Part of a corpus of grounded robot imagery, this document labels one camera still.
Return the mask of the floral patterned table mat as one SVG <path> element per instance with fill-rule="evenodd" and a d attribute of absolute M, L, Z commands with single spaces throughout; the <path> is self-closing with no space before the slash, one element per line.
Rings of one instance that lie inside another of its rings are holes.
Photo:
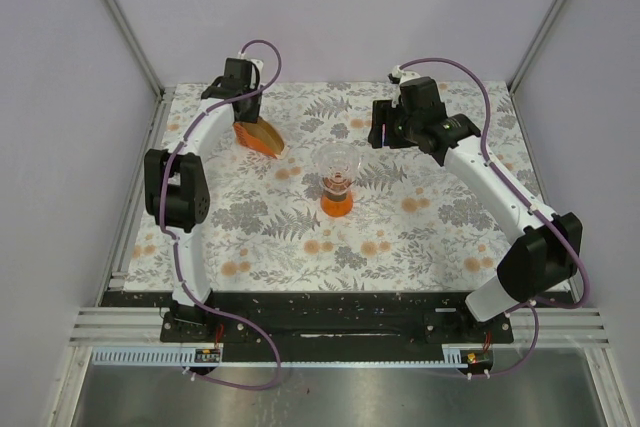
<path fill-rule="evenodd" d="M 204 169 L 211 286 L 234 291 L 472 290 L 509 248 L 480 201 L 417 149 L 372 149 L 371 104 L 387 82 L 280 83 L 262 115 L 283 137 L 274 159 L 227 131 Z M 361 155 L 352 211 L 327 216 L 313 154 L 341 141 Z"/>

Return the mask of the steel front panel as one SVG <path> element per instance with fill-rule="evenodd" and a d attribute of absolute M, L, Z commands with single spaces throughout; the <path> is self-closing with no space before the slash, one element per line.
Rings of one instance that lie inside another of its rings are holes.
<path fill-rule="evenodd" d="M 518 371 L 466 381 L 427 369 L 299 369 L 246 392 L 178 370 L 92 366 L 76 426 L 604 426 L 585 357 L 539 350 Z"/>

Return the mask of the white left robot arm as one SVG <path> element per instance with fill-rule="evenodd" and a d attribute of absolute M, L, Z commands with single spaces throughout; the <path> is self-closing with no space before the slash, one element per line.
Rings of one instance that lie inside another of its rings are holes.
<path fill-rule="evenodd" d="M 202 250 L 202 224 L 210 207 L 204 156 L 244 114 L 257 118 L 262 69 L 262 61 L 243 54 L 228 58 L 223 74 L 202 93 L 181 138 L 144 157 L 145 208 L 170 239 L 171 319 L 196 342 L 209 340 L 217 329 L 215 315 L 202 308 L 212 293 Z"/>

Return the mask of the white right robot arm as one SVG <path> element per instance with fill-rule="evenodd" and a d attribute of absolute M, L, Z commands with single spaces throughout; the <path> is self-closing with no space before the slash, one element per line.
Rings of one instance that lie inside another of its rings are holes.
<path fill-rule="evenodd" d="M 447 113 L 432 78 L 405 75 L 395 99 L 374 101 L 368 142 L 374 149 L 416 147 L 431 156 L 473 192 L 510 244 L 495 276 L 466 297 L 468 310 L 456 316 L 462 340 L 480 341 L 491 319 L 578 273 L 580 220 L 538 202 L 490 152 L 472 120 Z"/>

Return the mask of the clear plastic dripper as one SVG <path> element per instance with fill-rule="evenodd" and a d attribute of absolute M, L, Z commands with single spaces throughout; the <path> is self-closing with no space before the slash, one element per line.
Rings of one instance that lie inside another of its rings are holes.
<path fill-rule="evenodd" d="M 313 162 L 324 190 L 340 195 L 347 192 L 356 181 L 361 155 L 351 144 L 330 142 L 315 151 Z"/>

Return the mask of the orange glass carafe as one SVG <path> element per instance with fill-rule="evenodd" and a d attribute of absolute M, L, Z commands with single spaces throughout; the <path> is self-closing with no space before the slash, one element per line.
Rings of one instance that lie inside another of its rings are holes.
<path fill-rule="evenodd" d="M 351 180 L 342 176 L 322 178 L 320 205 L 327 215 L 338 218 L 351 212 L 354 204 L 351 184 Z"/>

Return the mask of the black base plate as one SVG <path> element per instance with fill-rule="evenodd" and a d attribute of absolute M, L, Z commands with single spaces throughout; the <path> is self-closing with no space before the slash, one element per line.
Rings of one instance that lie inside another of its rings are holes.
<path fill-rule="evenodd" d="M 217 310 L 204 325 L 171 319 L 170 294 L 108 292 L 104 307 L 153 307 L 161 312 L 165 343 L 216 342 L 258 345 L 280 353 L 309 347 L 357 352 L 398 347 L 415 352 L 426 345 L 509 345 L 510 320 L 499 315 L 478 322 L 465 306 L 465 293 L 215 292 L 207 306 Z"/>

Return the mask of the aluminium frame rail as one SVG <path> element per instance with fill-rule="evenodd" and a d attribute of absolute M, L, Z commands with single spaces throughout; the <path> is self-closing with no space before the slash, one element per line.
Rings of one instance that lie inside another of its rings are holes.
<path fill-rule="evenodd" d="M 165 86 L 144 52 L 121 0 L 100 1 L 118 33 L 116 47 L 124 50 L 126 56 L 115 68 L 120 79 L 108 89 L 113 100 L 105 111 L 114 119 L 101 126 L 106 143 L 93 156 L 98 172 L 103 175 L 97 190 L 109 208 L 105 219 L 105 239 L 109 244 L 106 253 L 100 256 L 96 304 L 101 303 L 111 275 L 128 255 L 141 196 L 142 157 L 159 129 L 160 104 L 165 95 Z"/>

